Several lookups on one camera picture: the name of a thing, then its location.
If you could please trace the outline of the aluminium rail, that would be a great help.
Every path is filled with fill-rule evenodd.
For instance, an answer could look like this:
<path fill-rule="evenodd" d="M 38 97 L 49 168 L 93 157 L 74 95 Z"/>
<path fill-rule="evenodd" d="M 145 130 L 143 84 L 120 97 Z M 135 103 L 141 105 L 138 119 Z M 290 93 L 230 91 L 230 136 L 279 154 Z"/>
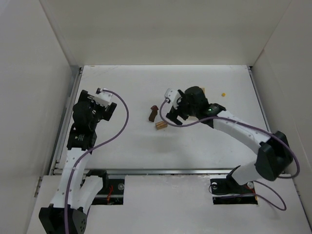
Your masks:
<path fill-rule="evenodd" d="M 45 172 L 45 175 L 48 175 L 48 176 L 53 174 L 53 171 L 61 158 L 63 147 L 65 144 L 66 134 L 67 134 L 67 130 L 69 127 L 70 118 L 71 118 L 71 110 L 72 110 L 73 102 L 75 101 L 75 98 L 77 96 L 77 91 L 78 91 L 79 83 L 81 80 L 81 74 L 82 74 L 83 68 L 78 67 L 78 66 L 72 67 L 72 68 L 73 68 L 72 76 L 71 76 L 71 80 L 68 86 L 68 92 L 67 92 L 67 96 L 65 99 L 63 112 L 61 115 L 56 140 L 53 146 L 52 155 L 49 159 L 49 163 L 47 165 L 47 169 Z"/>
<path fill-rule="evenodd" d="M 258 88 L 257 88 L 256 83 L 255 83 L 255 79 L 254 79 L 252 68 L 253 68 L 252 66 L 247 66 L 249 77 L 250 77 L 250 80 L 251 80 L 251 83 L 252 83 L 252 86 L 253 86 L 253 91 L 254 91 L 254 94 L 255 94 L 255 97 L 256 97 L 256 100 L 257 100 L 257 106 L 258 106 L 259 111 L 261 113 L 260 123 L 253 124 L 253 126 L 256 126 L 258 128 L 261 128 L 263 130 L 266 130 L 267 132 L 270 132 L 270 133 L 274 134 L 275 131 L 272 131 L 272 129 L 269 126 L 268 119 L 267 119 L 267 116 L 266 116 L 266 113 L 265 113 L 265 110 L 264 110 L 264 106 L 262 104 L 262 101 L 261 101 L 261 98 L 260 98 L 260 94 L 259 94 Z"/>
<path fill-rule="evenodd" d="M 230 168 L 217 169 L 104 169 L 109 175 L 216 175 L 227 174 Z"/>

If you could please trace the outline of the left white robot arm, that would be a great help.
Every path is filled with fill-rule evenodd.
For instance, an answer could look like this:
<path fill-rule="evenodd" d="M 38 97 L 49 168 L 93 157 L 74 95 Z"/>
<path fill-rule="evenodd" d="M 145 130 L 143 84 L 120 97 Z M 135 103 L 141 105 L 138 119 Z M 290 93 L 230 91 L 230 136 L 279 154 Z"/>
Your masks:
<path fill-rule="evenodd" d="M 91 149 L 97 139 L 96 127 L 101 120 L 109 121 L 117 104 L 107 89 L 97 89 L 95 95 L 81 91 L 73 106 L 73 124 L 67 141 L 66 162 L 60 183 L 48 207 L 39 212 L 41 224 L 48 234 L 82 234 L 87 216 L 97 193 L 103 188 L 104 170 L 84 175 Z"/>

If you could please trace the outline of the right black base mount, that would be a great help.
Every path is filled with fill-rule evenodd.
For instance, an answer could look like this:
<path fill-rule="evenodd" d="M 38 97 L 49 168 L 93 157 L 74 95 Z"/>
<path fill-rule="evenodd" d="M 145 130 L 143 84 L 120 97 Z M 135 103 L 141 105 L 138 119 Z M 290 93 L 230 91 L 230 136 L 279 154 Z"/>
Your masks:
<path fill-rule="evenodd" d="M 254 184 L 248 182 L 238 185 L 226 178 L 210 179 L 209 191 L 213 195 L 214 205 L 257 205 L 258 201 L 254 195 Z"/>

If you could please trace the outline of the aluminium right rail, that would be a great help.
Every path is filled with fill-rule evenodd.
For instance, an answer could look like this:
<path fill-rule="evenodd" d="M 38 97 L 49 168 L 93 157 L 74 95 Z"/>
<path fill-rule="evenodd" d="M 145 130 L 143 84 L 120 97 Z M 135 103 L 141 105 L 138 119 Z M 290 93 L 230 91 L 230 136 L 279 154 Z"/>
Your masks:
<path fill-rule="evenodd" d="M 260 98 L 260 94 L 259 94 L 258 88 L 257 88 L 256 83 L 255 83 L 255 79 L 254 79 L 252 68 L 253 68 L 252 66 L 247 66 L 249 77 L 250 77 L 250 80 L 251 80 L 251 83 L 252 83 L 252 86 L 253 86 L 253 91 L 254 91 L 254 94 L 255 94 L 255 97 L 256 97 L 256 100 L 257 100 L 257 106 L 258 106 L 259 111 L 261 113 L 260 123 L 253 124 L 253 126 L 256 126 L 258 128 L 261 128 L 263 130 L 266 130 L 267 132 L 270 132 L 270 133 L 274 134 L 275 131 L 272 131 L 272 129 L 269 126 L 268 119 L 267 119 L 267 116 L 266 116 L 266 113 L 265 113 L 265 110 L 264 110 L 264 106 L 262 104 L 262 101 L 261 101 L 261 98 Z"/>

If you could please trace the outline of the dark arch wood block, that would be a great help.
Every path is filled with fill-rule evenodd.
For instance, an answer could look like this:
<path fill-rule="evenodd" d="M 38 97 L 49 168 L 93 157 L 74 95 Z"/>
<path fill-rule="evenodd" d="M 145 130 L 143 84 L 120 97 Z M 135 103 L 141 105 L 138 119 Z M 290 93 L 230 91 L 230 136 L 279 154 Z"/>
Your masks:
<path fill-rule="evenodd" d="M 158 110 L 152 110 L 149 117 L 148 117 L 148 120 L 150 122 L 154 122 L 157 114 L 158 114 Z"/>

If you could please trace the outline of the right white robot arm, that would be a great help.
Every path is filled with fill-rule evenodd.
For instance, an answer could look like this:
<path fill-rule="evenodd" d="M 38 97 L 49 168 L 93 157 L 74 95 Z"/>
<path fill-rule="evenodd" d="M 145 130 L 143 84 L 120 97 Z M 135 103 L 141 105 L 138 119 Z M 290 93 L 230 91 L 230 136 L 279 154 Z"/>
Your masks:
<path fill-rule="evenodd" d="M 249 183 L 257 179 L 275 181 L 293 162 L 288 140 L 280 131 L 272 134 L 242 122 L 225 107 L 210 103 L 203 90 L 193 86 L 185 90 L 168 89 L 165 100 L 172 104 L 166 118 L 172 126 L 184 127 L 181 120 L 196 117 L 209 127 L 238 140 L 256 154 L 256 159 L 246 165 L 232 169 L 225 178 L 211 179 L 214 195 L 246 194 Z"/>

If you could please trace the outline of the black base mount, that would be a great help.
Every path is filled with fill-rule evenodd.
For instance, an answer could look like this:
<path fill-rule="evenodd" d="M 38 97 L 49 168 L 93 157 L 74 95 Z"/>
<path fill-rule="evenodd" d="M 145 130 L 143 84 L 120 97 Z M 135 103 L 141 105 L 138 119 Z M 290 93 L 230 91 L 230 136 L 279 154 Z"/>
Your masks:
<path fill-rule="evenodd" d="M 90 170 L 83 176 L 80 186 L 85 184 L 86 178 L 97 176 L 102 179 L 102 189 L 97 193 L 92 205 L 123 205 L 125 178 L 110 176 L 106 170 Z"/>
<path fill-rule="evenodd" d="M 254 195 L 254 184 L 248 182 L 238 185 L 226 178 L 210 179 L 209 191 L 213 195 L 214 205 L 257 205 L 258 201 Z"/>

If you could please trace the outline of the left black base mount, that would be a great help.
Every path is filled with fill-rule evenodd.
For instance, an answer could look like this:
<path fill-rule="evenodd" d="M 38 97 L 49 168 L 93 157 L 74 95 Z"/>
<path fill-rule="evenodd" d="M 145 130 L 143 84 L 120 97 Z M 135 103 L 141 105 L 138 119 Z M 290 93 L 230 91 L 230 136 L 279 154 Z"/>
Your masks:
<path fill-rule="evenodd" d="M 125 178 L 110 176 L 106 170 L 90 170 L 83 176 L 80 186 L 85 184 L 86 178 L 97 176 L 102 179 L 102 189 L 97 193 L 92 205 L 123 205 Z"/>

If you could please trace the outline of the reddish brown wood block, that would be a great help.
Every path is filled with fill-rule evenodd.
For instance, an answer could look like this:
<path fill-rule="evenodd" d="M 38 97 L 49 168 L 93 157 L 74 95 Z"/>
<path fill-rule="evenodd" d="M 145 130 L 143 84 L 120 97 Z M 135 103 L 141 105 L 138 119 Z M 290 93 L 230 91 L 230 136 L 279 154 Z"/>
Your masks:
<path fill-rule="evenodd" d="M 151 110 L 153 110 L 153 111 L 158 111 L 159 108 L 158 108 L 156 105 L 154 105 L 154 106 L 151 107 Z"/>

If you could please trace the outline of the light striped wood block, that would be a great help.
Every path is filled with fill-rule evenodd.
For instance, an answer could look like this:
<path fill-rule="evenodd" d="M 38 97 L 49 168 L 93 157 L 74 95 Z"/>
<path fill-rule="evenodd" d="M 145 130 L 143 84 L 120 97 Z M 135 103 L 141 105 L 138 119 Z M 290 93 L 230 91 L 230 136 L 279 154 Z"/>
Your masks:
<path fill-rule="evenodd" d="M 160 129 L 166 128 L 166 127 L 168 126 L 168 124 L 167 124 L 167 122 L 165 122 L 165 121 L 160 121 L 160 122 L 157 122 L 157 123 L 155 124 L 155 126 L 156 126 L 156 129 L 157 129 L 157 130 L 160 130 Z"/>

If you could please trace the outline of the aluminium left rail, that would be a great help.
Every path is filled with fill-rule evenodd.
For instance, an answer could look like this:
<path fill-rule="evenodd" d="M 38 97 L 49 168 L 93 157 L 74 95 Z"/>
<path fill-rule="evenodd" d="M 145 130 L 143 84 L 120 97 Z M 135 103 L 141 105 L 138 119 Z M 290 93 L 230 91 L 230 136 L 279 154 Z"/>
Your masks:
<path fill-rule="evenodd" d="M 65 99 L 63 112 L 61 115 L 56 140 L 53 146 L 52 155 L 49 159 L 49 163 L 47 165 L 47 169 L 45 172 L 45 175 L 48 175 L 48 176 L 53 174 L 53 171 L 61 158 L 63 147 L 65 144 L 66 134 L 67 134 L 67 130 L 69 127 L 70 118 L 71 118 L 71 110 L 72 110 L 73 102 L 75 101 L 75 98 L 77 96 L 77 91 L 78 91 L 79 83 L 81 80 L 81 74 L 82 74 L 83 68 L 78 67 L 78 66 L 72 67 L 72 68 L 73 68 L 72 76 L 71 76 L 71 80 L 68 86 L 68 92 L 67 92 L 67 96 Z"/>

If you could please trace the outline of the aluminium front rail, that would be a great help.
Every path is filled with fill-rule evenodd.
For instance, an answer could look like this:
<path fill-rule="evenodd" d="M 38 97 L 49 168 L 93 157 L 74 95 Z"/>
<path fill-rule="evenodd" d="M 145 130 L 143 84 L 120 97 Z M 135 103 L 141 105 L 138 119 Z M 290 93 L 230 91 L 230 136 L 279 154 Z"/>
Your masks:
<path fill-rule="evenodd" d="M 227 174 L 230 168 L 217 169 L 104 169 L 109 175 L 216 175 Z"/>

